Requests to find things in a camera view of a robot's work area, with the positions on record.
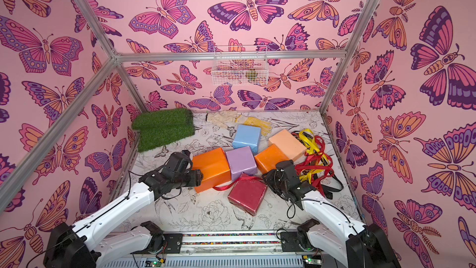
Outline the orange gift box front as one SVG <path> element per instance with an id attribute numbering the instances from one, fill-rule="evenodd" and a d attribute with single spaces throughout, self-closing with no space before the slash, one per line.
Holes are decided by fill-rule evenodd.
<path id="1" fill-rule="evenodd" d="M 264 151 L 254 156 L 258 170 L 262 174 L 276 169 L 276 165 L 282 161 L 288 161 L 289 158 L 275 145 L 272 144 Z"/>

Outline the peach gift box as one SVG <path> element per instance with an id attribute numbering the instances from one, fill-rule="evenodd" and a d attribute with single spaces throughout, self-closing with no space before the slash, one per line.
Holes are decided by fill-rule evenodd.
<path id="1" fill-rule="evenodd" d="M 306 152 L 306 147 L 287 130 L 271 136 L 268 142 L 276 145 L 289 160 L 297 161 Z"/>

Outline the dark red gift box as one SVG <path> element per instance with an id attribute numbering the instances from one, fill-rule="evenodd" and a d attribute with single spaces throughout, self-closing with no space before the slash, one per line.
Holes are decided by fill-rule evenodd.
<path id="1" fill-rule="evenodd" d="M 267 189 L 261 177 L 243 174 L 234 182 L 228 201 L 251 216 L 256 216 Z"/>

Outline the large orange gift box back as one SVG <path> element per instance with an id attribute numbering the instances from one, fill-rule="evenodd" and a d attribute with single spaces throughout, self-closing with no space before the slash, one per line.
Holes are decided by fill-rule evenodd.
<path id="1" fill-rule="evenodd" d="M 201 185 L 195 187 L 196 193 L 231 181 L 229 163 L 222 148 L 194 156 L 192 161 L 192 169 L 200 170 L 203 175 Z"/>

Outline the purple gift box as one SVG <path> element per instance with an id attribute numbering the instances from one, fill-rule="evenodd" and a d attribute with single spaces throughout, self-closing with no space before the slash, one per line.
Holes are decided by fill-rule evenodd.
<path id="1" fill-rule="evenodd" d="M 242 174 L 249 176 L 257 174 L 258 168 L 249 146 L 227 151 L 225 155 L 229 164 L 231 181 L 236 181 Z"/>

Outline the yellow ribbon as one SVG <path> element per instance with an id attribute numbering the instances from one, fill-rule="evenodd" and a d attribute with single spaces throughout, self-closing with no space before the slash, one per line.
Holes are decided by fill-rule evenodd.
<path id="1" fill-rule="evenodd" d="M 311 163 L 301 163 L 296 165 L 295 170 L 301 182 L 308 182 L 317 186 L 327 177 L 333 176 L 333 170 L 329 166 L 312 165 Z"/>
<path id="2" fill-rule="evenodd" d="M 292 132 L 291 134 L 306 147 L 304 161 L 301 163 L 328 166 L 327 156 L 323 152 L 324 142 L 320 137 L 316 137 L 310 129 Z"/>

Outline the black printed ribbon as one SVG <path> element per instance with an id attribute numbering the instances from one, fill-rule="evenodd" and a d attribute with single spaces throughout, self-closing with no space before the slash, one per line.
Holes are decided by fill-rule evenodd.
<path id="1" fill-rule="evenodd" d="M 328 200 L 333 199 L 334 193 L 341 192 L 344 189 L 343 183 L 339 180 L 339 178 L 336 175 L 334 175 L 334 177 L 328 177 L 324 179 L 322 181 L 322 185 L 325 191 L 324 197 L 327 198 Z"/>

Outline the light blue gift box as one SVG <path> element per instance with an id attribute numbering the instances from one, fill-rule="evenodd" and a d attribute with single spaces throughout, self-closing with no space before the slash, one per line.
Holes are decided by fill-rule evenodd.
<path id="1" fill-rule="evenodd" d="M 253 155 L 259 152 L 259 143 L 261 137 L 261 129 L 250 125 L 238 125 L 238 129 L 232 142 L 234 149 L 248 146 Z"/>

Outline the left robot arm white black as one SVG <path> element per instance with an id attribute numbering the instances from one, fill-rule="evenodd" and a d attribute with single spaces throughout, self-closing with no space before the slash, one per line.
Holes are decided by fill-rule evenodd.
<path id="1" fill-rule="evenodd" d="M 198 187 L 202 179 L 202 172 L 193 169 L 188 150 L 172 153 L 162 166 L 142 174 L 138 182 L 104 208 L 72 225 L 61 223 L 55 227 L 50 233 L 43 265 L 101 268 L 127 254 L 163 251 L 164 232 L 151 221 L 125 233 L 111 233 L 142 208 L 164 199 L 175 189 Z"/>

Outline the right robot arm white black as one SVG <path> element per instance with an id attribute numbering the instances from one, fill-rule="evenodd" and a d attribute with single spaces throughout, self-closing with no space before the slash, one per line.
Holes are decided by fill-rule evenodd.
<path id="1" fill-rule="evenodd" d="M 263 175 L 271 191 L 306 212 L 311 219 L 295 232 L 280 238 L 293 239 L 299 248 L 323 251 L 346 268 L 399 268 L 400 263 L 383 229 L 366 225 L 330 203 L 308 182 L 301 182 L 292 161 L 282 161 Z"/>

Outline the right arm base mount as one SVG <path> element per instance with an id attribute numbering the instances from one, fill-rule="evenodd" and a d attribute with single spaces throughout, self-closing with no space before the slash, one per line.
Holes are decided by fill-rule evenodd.
<path id="1" fill-rule="evenodd" d="M 276 237 L 281 243 L 283 252 L 316 252 L 319 249 L 313 246 L 308 238 L 307 232 L 312 227 L 321 223 L 315 219 L 310 219 L 297 226 L 295 230 L 280 228 L 276 231 Z"/>

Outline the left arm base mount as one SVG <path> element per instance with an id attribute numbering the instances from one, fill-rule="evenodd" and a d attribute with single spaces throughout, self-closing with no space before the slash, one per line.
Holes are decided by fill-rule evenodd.
<path id="1" fill-rule="evenodd" d="M 183 241 L 182 233 L 166 233 L 155 223 L 148 221 L 140 225 L 145 227 L 151 236 L 151 240 L 142 253 L 150 254 L 178 254 Z"/>

